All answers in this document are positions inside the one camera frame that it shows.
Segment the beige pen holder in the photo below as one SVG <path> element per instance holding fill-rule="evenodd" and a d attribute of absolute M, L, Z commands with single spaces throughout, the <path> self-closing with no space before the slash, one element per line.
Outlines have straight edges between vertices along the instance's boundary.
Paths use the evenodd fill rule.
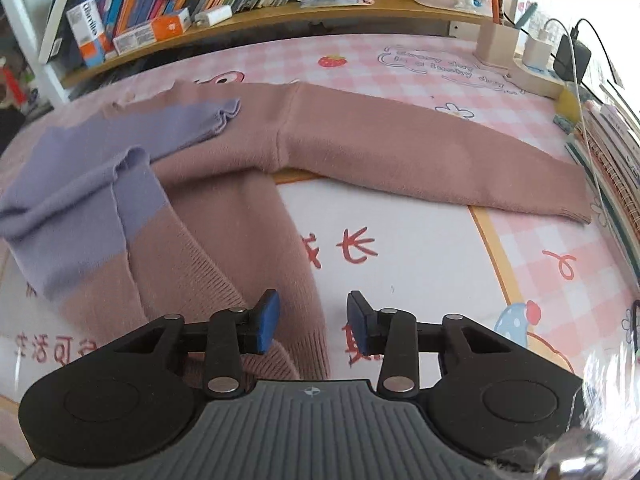
<path fill-rule="evenodd" d="M 509 68 L 514 59 L 520 31 L 511 26 L 484 21 L 480 25 L 475 57 L 485 65 L 497 68 Z"/>

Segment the white leaning book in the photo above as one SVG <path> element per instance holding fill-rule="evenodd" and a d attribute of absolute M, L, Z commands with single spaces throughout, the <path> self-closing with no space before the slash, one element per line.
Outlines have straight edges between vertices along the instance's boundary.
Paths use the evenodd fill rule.
<path fill-rule="evenodd" d="M 46 65 L 60 52 L 63 42 L 63 18 L 68 0 L 53 0 L 44 30 L 38 61 Z"/>

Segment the black power adapter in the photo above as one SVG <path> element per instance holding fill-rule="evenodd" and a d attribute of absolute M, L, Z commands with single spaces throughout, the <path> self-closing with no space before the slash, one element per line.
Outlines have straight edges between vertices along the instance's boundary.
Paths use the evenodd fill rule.
<path fill-rule="evenodd" d="M 589 65 L 591 51 L 579 40 L 563 35 L 554 55 L 552 70 L 564 81 L 582 82 Z"/>

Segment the white power strip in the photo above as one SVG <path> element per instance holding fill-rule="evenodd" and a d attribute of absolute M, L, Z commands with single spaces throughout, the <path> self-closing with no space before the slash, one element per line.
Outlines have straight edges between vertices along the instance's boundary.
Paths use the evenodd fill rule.
<path fill-rule="evenodd" d="M 506 78 L 525 92 L 552 100 L 556 100 L 564 89 L 561 79 L 552 76 L 548 70 L 528 67 L 520 56 L 513 59 Z"/>

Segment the white charger block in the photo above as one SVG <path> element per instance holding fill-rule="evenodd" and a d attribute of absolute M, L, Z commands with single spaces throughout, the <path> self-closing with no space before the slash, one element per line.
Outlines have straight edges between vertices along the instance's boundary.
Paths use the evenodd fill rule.
<path fill-rule="evenodd" d="M 194 24 L 198 27 L 212 27 L 229 18 L 232 18 L 233 12 L 231 6 L 223 4 L 222 6 L 213 6 L 212 8 L 198 12 L 194 15 Z"/>

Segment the wooden bookshelf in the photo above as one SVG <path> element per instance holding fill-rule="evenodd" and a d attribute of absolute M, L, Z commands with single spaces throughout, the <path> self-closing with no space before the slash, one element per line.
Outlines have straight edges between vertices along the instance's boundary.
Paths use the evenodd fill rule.
<path fill-rule="evenodd" d="M 114 70 L 118 66 L 145 58 L 158 51 L 190 46 L 196 42 L 216 36 L 268 25 L 288 22 L 321 22 L 337 18 L 417 18 L 445 22 L 462 22 L 474 25 L 487 21 L 486 14 L 463 12 L 459 9 L 422 6 L 414 0 L 373 0 L 368 6 L 327 6 L 326 8 L 303 8 L 298 3 L 241 12 L 217 25 L 190 27 L 183 35 L 169 38 L 156 44 L 148 44 L 123 55 L 117 55 L 93 68 L 81 68 L 64 76 L 52 63 L 39 62 L 39 40 L 36 26 L 29 15 L 24 0 L 1 0 L 14 36 L 34 72 L 40 94 L 54 107 L 70 102 L 70 90 L 78 84 L 99 74 Z"/>

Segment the purple and pink sweater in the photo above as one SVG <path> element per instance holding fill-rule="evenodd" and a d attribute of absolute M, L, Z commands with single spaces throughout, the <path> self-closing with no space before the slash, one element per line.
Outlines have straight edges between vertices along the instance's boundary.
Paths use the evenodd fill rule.
<path fill-rule="evenodd" d="M 292 84 L 178 81 L 51 127 L 1 196 L 26 281 L 98 344 L 281 298 L 266 379 L 326 379 L 326 321 L 273 175 L 293 168 L 428 202 L 580 223 L 584 173 L 513 136 L 394 100 Z"/>

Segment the stack of notebooks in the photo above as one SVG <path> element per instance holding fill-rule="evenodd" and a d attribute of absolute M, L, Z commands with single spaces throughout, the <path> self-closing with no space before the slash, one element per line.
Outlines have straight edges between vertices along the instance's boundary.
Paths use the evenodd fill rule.
<path fill-rule="evenodd" d="M 639 133 L 618 108 L 585 102 L 584 121 L 568 136 L 567 151 L 588 177 L 609 229 L 634 274 L 639 273 Z"/>

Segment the lying white orange box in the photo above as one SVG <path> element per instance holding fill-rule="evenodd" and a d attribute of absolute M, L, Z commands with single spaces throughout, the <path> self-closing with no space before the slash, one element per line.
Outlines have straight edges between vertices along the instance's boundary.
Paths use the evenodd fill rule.
<path fill-rule="evenodd" d="M 124 55 L 143 47 L 183 35 L 191 26 L 188 9 L 160 15 L 151 21 L 131 27 L 113 39 L 118 55 Z"/>

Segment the pink cartoon table mat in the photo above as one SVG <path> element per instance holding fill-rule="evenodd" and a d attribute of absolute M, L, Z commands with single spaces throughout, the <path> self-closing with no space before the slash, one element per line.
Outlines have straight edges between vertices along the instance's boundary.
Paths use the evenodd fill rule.
<path fill-rule="evenodd" d="M 553 103 L 516 88 L 477 63 L 468 42 L 419 36 L 337 36 L 268 42 L 171 63 L 110 84 L 22 130 L 1 159 L 1 195 L 51 127 L 83 122 L 112 103 L 147 100 L 178 81 L 292 84 L 394 100 L 437 110 L 513 136 L 574 163 L 552 120 Z M 300 169 L 273 175 L 303 242 L 317 287 L 330 361 L 328 378 L 374 379 L 346 318 L 359 290 L 373 307 L 437 322 L 457 312 L 580 373 L 590 356 L 631 340 L 634 276 L 599 223 L 428 202 L 360 188 Z M 1 443 L 25 462 L 32 453 L 17 421 L 25 391 L 98 344 L 28 284 L 1 237 Z"/>

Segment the upright white orange box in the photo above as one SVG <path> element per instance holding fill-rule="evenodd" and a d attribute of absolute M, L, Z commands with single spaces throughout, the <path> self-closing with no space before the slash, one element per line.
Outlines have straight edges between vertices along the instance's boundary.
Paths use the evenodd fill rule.
<path fill-rule="evenodd" d="M 112 47 L 96 0 L 85 0 L 73 6 L 66 12 L 66 18 L 85 66 L 103 64 Z"/>

